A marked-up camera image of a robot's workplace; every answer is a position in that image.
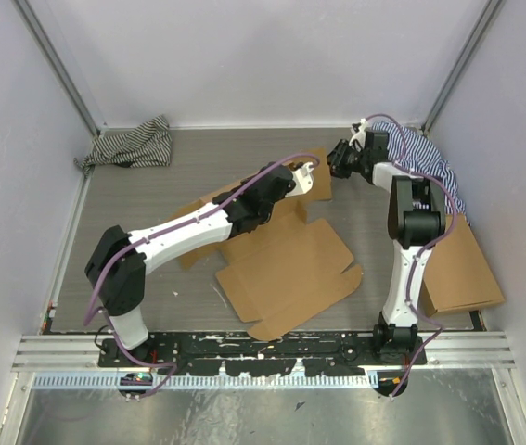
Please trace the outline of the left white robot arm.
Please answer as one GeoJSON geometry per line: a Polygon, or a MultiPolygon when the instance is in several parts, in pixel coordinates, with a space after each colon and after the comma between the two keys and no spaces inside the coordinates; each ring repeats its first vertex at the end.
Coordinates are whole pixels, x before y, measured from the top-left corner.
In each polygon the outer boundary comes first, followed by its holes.
{"type": "Polygon", "coordinates": [[[134,368],[146,365],[152,355],[140,309],[146,277],[186,253],[268,223],[277,202],[311,190],[312,169],[310,162],[271,163],[239,186],[170,222],[132,232],[123,231],[119,225],[110,227],[84,269],[93,288],[84,320],[91,321],[97,312],[95,303],[100,300],[121,344],[121,359],[134,368]]]}

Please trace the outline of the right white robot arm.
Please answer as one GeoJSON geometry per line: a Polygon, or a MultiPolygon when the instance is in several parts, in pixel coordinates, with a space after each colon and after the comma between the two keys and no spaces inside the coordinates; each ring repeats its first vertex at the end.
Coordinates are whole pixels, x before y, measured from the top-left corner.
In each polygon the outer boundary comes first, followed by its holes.
{"type": "Polygon", "coordinates": [[[347,179],[354,172],[389,193],[387,229],[394,247],[390,290],[372,333],[372,352],[395,365],[419,348],[418,300],[435,241],[445,233],[442,188],[424,174],[389,160],[389,134],[356,126],[327,155],[330,173],[347,179]]]}

